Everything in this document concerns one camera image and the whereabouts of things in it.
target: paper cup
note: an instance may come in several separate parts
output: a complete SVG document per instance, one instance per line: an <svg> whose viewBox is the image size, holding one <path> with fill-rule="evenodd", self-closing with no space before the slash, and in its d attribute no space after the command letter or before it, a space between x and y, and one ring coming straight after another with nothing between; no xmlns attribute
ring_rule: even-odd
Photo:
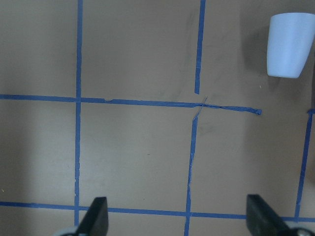
<svg viewBox="0 0 315 236"><path fill-rule="evenodd" d="M284 13L272 16L267 49L268 75L298 78L314 36L314 14Z"/></svg>

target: grid square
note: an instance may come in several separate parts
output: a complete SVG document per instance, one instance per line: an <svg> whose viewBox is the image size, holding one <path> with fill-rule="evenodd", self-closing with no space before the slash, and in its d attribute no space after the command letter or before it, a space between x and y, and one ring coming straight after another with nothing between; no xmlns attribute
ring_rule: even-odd
<svg viewBox="0 0 315 236"><path fill-rule="evenodd" d="M315 218L315 117L313 115L310 146L308 160L306 165L306 173L304 178L303 194L300 208L300 217Z"/></svg>
<svg viewBox="0 0 315 236"><path fill-rule="evenodd" d="M294 216L307 118L273 109L262 116L203 110L191 210L245 214L246 195L257 193L279 215Z"/></svg>
<svg viewBox="0 0 315 236"><path fill-rule="evenodd" d="M72 205L75 104L0 101L0 201Z"/></svg>
<svg viewBox="0 0 315 236"><path fill-rule="evenodd" d="M82 104L80 205L185 211L195 112Z"/></svg>
<svg viewBox="0 0 315 236"><path fill-rule="evenodd" d="M76 0L2 0L0 94L75 96Z"/></svg>
<svg viewBox="0 0 315 236"><path fill-rule="evenodd" d="M73 225L73 211L0 206L2 235L51 236Z"/></svg>
<svg viewBox="0 0 315 236"><path fill-rule="evenodd" d="M196 98L199 6L195 0L84 1L82 95Z"/></svg>
<svg viewBox="0 0 315 236"><path fill-rule="evenodd" d="M80 219L85 211L80 212ZM110 236L183 236L185 217L168 215L142 215L108 213Z"/></svg>
<svg viewBox="0 0 315 236"><path fill-rule="evenodd" d="M250 236L251 234L246 228L246 220L193 217L190 219L189 235Z"/></svg>
<svg viewBox="0 0 315 236"><path fill-rule="evenodd" d="M312 92L313 56L298 80L267 75L270 17L292 11L314 13L315 5L310 1L290 0L207 2L200 94L207 95L213 104L265 110L266 101L271 100L269 106L280 102L307 111Z"/></svg>

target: black object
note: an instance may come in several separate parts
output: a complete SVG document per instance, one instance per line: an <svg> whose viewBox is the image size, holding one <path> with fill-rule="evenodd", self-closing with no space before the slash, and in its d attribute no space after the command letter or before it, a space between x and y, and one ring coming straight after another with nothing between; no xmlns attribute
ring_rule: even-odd
<svg viewBox="0 0 315 236"><path fill-rule="evenodd" d="M246 225L252 236L315 236L304 228L290 229L259 195L247 195Z"/></svg>
<svg viewBox="0 0 315 236"><path fill-rule="evenodd" d="M106 197L94 198L77 231L63 236L106 236L108 209Z"/></svg>

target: floor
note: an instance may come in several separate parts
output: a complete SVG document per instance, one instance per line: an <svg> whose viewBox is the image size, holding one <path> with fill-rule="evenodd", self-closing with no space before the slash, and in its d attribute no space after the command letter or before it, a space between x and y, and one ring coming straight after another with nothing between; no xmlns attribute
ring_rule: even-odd
<svg viewBox="0 0 315 236"><path fill-rule="evenodd" d="M109 236L249 236L249 193L315 230L315 47L299 79L266 73L291 11L315 5L2 0L3 234L52 235L107 196Z"/></svg>

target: white cup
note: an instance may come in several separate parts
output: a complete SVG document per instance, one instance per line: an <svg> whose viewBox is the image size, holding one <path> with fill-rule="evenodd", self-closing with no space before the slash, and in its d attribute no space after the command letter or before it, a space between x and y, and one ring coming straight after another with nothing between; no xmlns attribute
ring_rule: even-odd
<svg viewBox="0 0 315 236"><path fill-rule="evenodd" d="M284 13L270 19L267 72L269 76L298 78L315 36L315 15Z"/></svg>

